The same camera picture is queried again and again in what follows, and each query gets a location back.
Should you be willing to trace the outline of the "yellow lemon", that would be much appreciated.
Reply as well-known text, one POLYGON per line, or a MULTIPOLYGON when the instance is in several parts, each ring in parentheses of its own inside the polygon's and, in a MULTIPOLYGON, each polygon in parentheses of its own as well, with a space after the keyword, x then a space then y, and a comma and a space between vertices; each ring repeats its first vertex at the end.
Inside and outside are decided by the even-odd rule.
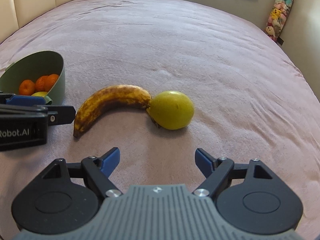
POLYGON ((31 96, 45 97, 46 95, 47 95, 47 92, 36 92, 31 96))

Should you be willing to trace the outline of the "pink bed blanket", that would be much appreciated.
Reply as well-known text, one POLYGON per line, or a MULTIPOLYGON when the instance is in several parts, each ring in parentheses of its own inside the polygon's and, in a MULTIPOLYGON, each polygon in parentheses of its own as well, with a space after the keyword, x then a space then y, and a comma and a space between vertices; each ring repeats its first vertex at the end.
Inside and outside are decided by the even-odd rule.
POLYGON ((77 163, 120 149, 111 180, 137 184, 202 183, 194 153, 203 148, 237 163, 262 160, 304 205, 299 234, 319 235, 319 101, 300 70, 246 20, 181 0, 74 0, 35 19, 1 44, 1 69, 37 51, 64 59, 65 104, 75 108, 117 84, 156 95, 187 94, 187 128, 156 127, 144 111, 105 114, 79 140, 72 125, 53 126, 45 145, 1 153, 1 236, 18 228, 15 196, 51 161, 77 163))

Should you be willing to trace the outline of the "brown spotted banana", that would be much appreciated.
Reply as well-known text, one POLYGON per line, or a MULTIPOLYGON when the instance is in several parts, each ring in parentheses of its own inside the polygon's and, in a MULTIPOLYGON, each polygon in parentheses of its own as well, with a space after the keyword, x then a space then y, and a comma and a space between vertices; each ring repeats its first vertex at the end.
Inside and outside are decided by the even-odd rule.
POLYGON ((81 137, 100 116, 109 110, 120 107, 147 109, 151 100, 151 94, 139 86, 115 85, 105 87, 87 98, 78 109, 74 119, 73 137, 81 137))

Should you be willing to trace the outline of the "plush toy hanging organizer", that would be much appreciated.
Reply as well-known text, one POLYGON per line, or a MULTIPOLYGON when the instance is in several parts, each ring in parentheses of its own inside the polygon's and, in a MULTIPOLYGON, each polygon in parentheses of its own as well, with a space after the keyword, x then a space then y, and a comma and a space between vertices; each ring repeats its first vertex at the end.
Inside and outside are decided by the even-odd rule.
POLYGON ((285 22, 290 14, 294 0, 275 0, 273 8, 268 16, 265 34, 274 42, 277 42, 285 22))

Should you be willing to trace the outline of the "orange mandarin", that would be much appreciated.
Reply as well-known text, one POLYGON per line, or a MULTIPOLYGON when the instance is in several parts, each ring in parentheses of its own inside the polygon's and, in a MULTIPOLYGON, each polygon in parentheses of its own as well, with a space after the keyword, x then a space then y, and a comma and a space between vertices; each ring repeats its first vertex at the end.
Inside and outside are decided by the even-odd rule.
POLYGON ((45 92, 45 86, 46 86, 46 80, 48 78, 48 75, 44 75, 39 77, 35 82, 35 91, 36 92, 45 92))
POLYGON ((35 93, 35 83, 31 80, 24 80, 18 89, 18 93, 24 96, 31 96, 35 93))
POLYGON ((51 74, 48 75, 45 82, 44 82, 44 90, 49 92, 51 88, 55 85, 56 81, 59 79, 59 75, 51 74))

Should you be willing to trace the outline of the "green yellow apple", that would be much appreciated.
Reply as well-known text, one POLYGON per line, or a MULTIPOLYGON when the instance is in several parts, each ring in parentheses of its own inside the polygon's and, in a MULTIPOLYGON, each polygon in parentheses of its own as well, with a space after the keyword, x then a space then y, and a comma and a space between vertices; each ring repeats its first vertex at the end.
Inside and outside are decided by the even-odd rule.
POLYGON ((168 130, 178 130, 190 124, 195 107, 187 95, 167 90, 157 94, 146 111, 159 126, 168 130))

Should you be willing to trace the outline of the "green colander bowl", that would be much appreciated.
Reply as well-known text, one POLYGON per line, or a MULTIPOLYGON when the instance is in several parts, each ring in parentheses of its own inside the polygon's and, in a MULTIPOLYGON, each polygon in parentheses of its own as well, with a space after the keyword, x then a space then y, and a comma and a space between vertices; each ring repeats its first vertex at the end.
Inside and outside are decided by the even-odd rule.
POLYGON ((1 76, 1 91, 17 94, 24 80, 36 82, 39 77, 50 74, 57 74, 59 78, 48 92, 49 103, 61 105, 65 98, 65 68, 63 57, 55 51, 39 51, 12 63, 1 76))

